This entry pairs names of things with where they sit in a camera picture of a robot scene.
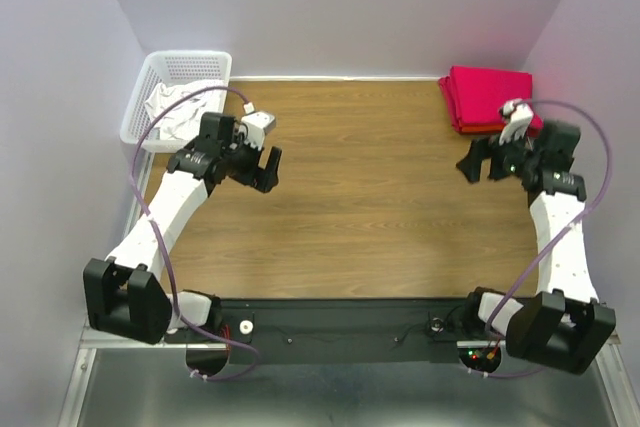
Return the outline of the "pink red t-shirt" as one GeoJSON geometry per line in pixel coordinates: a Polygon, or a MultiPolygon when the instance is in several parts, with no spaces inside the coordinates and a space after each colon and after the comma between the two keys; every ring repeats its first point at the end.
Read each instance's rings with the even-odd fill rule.
{"type": "Polygon", "coordinates": [[[527,72],[454,65],[453,81],[460,124],[503,124],[499,113],[512,99],[528,99],[533,93],[533,75],[527,72]]]}

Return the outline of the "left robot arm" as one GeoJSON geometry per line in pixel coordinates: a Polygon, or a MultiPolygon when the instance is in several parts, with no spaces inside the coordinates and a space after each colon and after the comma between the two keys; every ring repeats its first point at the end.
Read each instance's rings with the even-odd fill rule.
{"type": "Polygon", "coordinates": [[[171,155],[160,186],[131,231],[106,259],[90,260],[83,271],[92,329],[156,344],[180,328],[199,340],[215,339],[222,329],[219,301],[212,295],[161,286],[172,276],[169,253],[187,223],[225,179],[270,192],[278,183],[281,149],[259,164],[273,114],[256,111],[235,119],[207,113],[195,138],[171,155]]]}

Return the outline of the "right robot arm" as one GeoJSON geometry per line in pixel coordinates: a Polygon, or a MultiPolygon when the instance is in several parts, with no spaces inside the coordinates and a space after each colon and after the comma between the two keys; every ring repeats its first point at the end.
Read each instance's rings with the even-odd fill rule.
{"type": "Polygon", "coordinates": [[[483,161],[492,180],[520,179],[538,249],[535,295],[521,302],[512,291],[477,288],[460,313],[461,328],[472,337],[498,334],[510,356],[575,375],[616,327],[615,311],[600,302],[587,265],[582,221],[592,206],[584,179],[571,171],[580,137],[574,125],[547,121],[532,140],[474,139],[456,165],[470,183],[479,181],[483,161]]]}

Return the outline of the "folded orange t-shirt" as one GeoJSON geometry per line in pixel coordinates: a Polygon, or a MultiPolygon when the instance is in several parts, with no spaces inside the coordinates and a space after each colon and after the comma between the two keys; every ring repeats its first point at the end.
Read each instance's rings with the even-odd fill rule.
{"type": "Polygon", "coordinates": [[[492,135],[500,133],[503,129],[503,124],[463,124],[459,127],[458,131],[464,135],[492,135]]]}

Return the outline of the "folded dark red t-shirt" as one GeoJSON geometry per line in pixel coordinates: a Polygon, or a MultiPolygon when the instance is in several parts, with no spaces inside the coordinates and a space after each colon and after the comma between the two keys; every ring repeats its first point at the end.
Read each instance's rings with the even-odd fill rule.
{"type": "Polygon", "coordinates": [[[438,86],[443,95],[451,125],[457,133],[461,133],[462,128],[460,124],[458,105],[451,76],[447,75],[441,77],[438,80],[438,86]]]}

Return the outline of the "white crumpled t-shirt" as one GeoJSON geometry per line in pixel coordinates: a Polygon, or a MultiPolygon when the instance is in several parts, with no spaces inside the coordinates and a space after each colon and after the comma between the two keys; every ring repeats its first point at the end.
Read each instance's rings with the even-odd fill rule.
{"type": "MultiPolygon", "coordinates": [[[[147,114],[152,120],[178,100],[195,91],[210,86],[223,86],[221,80],[205,79],[186,84],[157,84],[144,102],[147,114]]],[[[194,96],[167,113],[156,125],[159,139],[163,141],[189,141],[199,133],[200,120],[206,112],[222,112],[222,90],[212,90],[194,96]]]]}

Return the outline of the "white plastic basket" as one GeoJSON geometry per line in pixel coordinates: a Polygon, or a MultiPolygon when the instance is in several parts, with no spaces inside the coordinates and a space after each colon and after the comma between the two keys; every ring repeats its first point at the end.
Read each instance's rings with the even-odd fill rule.
{"type": "Polygon", "coordinates": [[[149,54],[139,72],[120,129],[123,143],[173,153],[199,132],[206,112],[224,111],[232,67],[229,53],[164,50],[149,54]]]}

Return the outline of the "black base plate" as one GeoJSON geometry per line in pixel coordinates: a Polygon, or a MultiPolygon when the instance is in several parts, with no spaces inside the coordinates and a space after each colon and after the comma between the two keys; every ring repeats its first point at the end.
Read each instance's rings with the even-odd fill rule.
{"type": "Polygon", "coordinates": [[[460,297],[228,298],[217,315],[263,365],[464,362],[496,371],[506,357],[460,297]]]}

